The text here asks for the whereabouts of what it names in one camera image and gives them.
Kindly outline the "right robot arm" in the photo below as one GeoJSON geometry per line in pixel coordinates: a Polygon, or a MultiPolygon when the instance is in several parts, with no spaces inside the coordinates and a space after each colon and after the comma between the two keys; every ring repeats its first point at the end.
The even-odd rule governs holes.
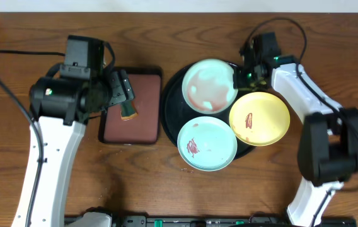
{"type": "Polygon", "coordinates": [[[332,197],[358,172],[358,109],[344,108],[321,91],[300,58],[282,55],[273,32],[249,35],[240,56],[234,87],[251,95],[274,89],[303,124],[297,152],[302,179],[287,218],[294,226],[318,226],[332,197]]]}

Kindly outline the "yellow plate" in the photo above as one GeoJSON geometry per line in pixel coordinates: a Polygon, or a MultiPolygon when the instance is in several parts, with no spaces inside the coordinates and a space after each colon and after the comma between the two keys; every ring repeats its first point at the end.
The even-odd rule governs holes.
{"type": "Polygon", "coordinates": [[[229,125],[240,141],[252,146],[267,146],[286,134],[290,113],[277,96],[253,92],[234,102],[229,113],[229,125]]]}

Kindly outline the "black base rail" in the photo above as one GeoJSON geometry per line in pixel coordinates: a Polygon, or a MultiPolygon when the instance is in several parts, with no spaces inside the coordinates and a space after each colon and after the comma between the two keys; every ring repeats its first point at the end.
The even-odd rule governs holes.
{"type": "MultiPolygon", "coordinates": [[[[78,221],[83,216],[65,216],[64,224],[72,224],[78,221]]],[[[124,216],[113,217],[111,226],[123,227],[191,227],[191,226],[206,226],[206,227],[224,227],[234,226],[239,224],[259,224],[258,226],[290,226],[285,219],[276,216],[269,216],[268,214],[254,214],[250,218],[147,218],[145,216],[124,216]]],[[[321,223],[317,226],[322,227],[356,227],[357,222],[354,218],[322,218],[321,223]]]]}

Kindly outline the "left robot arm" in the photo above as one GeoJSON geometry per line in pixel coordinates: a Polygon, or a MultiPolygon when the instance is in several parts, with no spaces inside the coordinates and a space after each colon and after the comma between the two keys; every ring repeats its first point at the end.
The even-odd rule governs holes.
{"type": "Polygon", "coordinates": [[[13,226],[63,226],[74,159],[90,114],[132,100],[124,70],[91,78],[45,76],[30,90],[30,151],[13,226]]]}

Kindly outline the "light blue plate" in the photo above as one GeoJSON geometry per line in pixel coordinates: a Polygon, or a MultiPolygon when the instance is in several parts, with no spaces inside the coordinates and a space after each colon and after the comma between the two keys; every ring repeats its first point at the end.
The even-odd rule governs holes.
{"type": "Polygon", "coordinates": [[[238,149],[236,136],[230,126],[208,116],[189,120],[180,129],[176,143],[183,160],[205,172],[227,167],[238,149]]]}
{"type": "Polygon", "coordinates": [[[212,115],[227,109],[238,90],[234,88],[234,67],[219,59],[204,59],[187,69],[182,94],[194,111],[212,115]]]}

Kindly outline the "round black serving tray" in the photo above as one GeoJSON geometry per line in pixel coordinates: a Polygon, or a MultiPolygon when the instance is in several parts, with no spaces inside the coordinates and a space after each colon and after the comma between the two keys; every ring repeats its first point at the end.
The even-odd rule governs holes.
{"type": "MultiPolygon", "coordinates": [[[[220,119],[229,125],[229,113],[233,104],[231,104],[230,107],[222,112],[207,115],[196,112],[186,103],[182,93],[182,82],[186,72],[195,63],[196,62],[193,62],[177,71],[174,76],[167,82],[161,95],[159,118],[161,120],[161,125],[165,134],[176,148],[180,129],[189,120],[201,116],[210,116],[220,119]]],[[[237,143],[238,149],[234,160],[244,157],[256,148],[255,146],[241,142],[239,139],[237,139],[237,143]]]]}

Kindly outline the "green and orange sponge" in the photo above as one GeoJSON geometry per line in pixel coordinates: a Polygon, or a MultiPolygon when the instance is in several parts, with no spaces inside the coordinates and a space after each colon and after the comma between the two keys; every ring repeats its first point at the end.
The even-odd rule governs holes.
{"type": "Polygon", "coordinates": [[[126,101],[120,104],[120,117],[122,120],[130,120],[137,116],[138,113],[133,101],[126,101]]]}

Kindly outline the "rectangular black tray brown mat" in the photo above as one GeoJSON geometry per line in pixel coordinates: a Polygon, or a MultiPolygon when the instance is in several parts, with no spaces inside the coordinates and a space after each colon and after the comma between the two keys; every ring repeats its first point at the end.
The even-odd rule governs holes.
{"type": "Polygon", "coordinates": [[[118,67],[134,89],[137,115],[123,119],[121,106],[101,114],[98,139],[105,144],[154,144],[158,138],[162,70],[159,67],[118,67]]]}

